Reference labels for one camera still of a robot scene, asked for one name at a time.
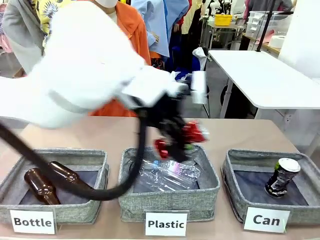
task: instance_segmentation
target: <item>dark blue bin liner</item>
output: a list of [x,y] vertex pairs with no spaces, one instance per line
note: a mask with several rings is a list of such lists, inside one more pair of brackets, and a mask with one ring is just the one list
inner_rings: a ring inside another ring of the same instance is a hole
[[308,206],[294,181],[287,185],[287,193],[281,198],[274,198],[265,191],[265,184],[272,172],[234,171],[237,183],[245,199],[252,203]]

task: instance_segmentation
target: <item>storage bin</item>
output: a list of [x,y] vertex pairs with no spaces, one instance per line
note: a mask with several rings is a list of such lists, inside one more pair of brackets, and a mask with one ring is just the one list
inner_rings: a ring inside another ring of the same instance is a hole
[[[127,178],[132,157],[135,154],[135,148],[128,148],[123,152],[119,183]],[[134,193],[134,187],[132,187],[125,195],[119,197],[122,221],[143,222],[146,219],[145,211],[147,210],[190,211],[188,222],[213,220],[215,202],[220,188],[219,178],[201,146],[195,145],[189,155],[189,160],[194,161],[195,166],[201,170],[200,177],[197,179],[200,189]],[[157,159],[153,147],[145,149],[144,159],[147,161]]]
[[232,15],[216,14],[214,16],[214,24],[216,26],[229,26],[232,20]]
[[[265,191],[280,158],[297,160],[300,172],[287,185],[287,193],[274,198]],[[231,149],[222,167],[223,180],[236,218],[244,222],[248,207],[290,211],[288,224],[320,224],[320,170],[301,153]]]
[[[267,22],[267,14],[265,11],[251,11],[250,16],[248,18],[245,35],[247,37],[258,39],[262,36],[264,31],[266,22]],[[281,35],[285,35],[288,32],[292,16],[291,15],[278,15],[273,14],[271,16],[270,22],[268,24],[268,28],[266,31],[266,35],[270,31],[274,31],[275,33],[281,33]]]
[[[36,149],[48,162],[57,161],[77,172],[82,180],[95,189],[106,189],[109,166],[107,153],[78,148]],[[25,173],[36,166],[22,157],[0,185],[0,222],[10,223],[10,209],[48,211],[54,209],[58,224],[93,224],[98,216],[100,201],[87,200],[57,188],[61,205],[44,205],[29,191]]]

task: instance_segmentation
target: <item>orange jacket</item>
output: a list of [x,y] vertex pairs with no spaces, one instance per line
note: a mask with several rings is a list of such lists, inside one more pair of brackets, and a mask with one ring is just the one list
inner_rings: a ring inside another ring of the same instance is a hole
[[[147,30],[138,11],[125,3],[118,3],[115,6],[118,27],[127,35],[132,43],[133,49],[144,58],[148,65],[151,65],[151,59],[147,41]],[[96,110],[91,116],[114,116],[114,117],[134,117],[135,114],[126,109],[125,106],[116,99],[113,99],[102,108]]]

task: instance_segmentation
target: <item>light blue shirt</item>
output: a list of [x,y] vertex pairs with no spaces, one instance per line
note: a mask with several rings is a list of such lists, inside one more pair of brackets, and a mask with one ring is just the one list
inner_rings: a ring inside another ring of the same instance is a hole
[[172,26],[176,24],[189,9],[188,0],[164,0],[167,9],[166,24],[168,43],[170,43]]
[[[164,57],[169,57],[169,43],[163,0],[131,0],[131,6],[141,14],[147,33],[149,50]],[[152,35],[159,36],[159,42]]]

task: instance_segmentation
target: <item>black cable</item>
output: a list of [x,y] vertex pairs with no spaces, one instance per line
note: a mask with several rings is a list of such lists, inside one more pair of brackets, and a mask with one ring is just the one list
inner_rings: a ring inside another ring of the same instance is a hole
[[90,200],[109,201],[116,199],[125,194],[134,184],[138,177],[141,168],[146,145],[146,130],[147,130],[147,111],[140,110],[139,117],[139,133],[138,133],[138,148],[134,165],[129,172],[127,179],[120,185],[107,190],[101,189],[84,189],[83,187],[66,181],[62,176],[57,174],[49,167],[48,162],[44,160],[39,154],[29,148],[16,135],[14,135],[8,128],[0,123],[0,138],[12,146],[18,153],[23,155],[27,160],[36,165],[42,173],[51,180],[56,186],[74,194]]
[[258,45],[258,47],[256,49],[257,52],[260,52],[260,49],[261,49],[262,44],[264,42],[264,39],[265,39],[265,36],[266,36],[266,33],[267,33],[267,29],[268,29],[268,26],[269,26],[269,22],[270,22],[270,19],[272,17],[272,12],[273,12],[274,7],[275,7],[275,3],[276,3],[276,0],[272,0],[270,11],[269,11],[268,16],[266,18],[266,22],[265,22],[264,29],[263,29],[263,32],[262,32],[262,36],[260,38],[259,45]]

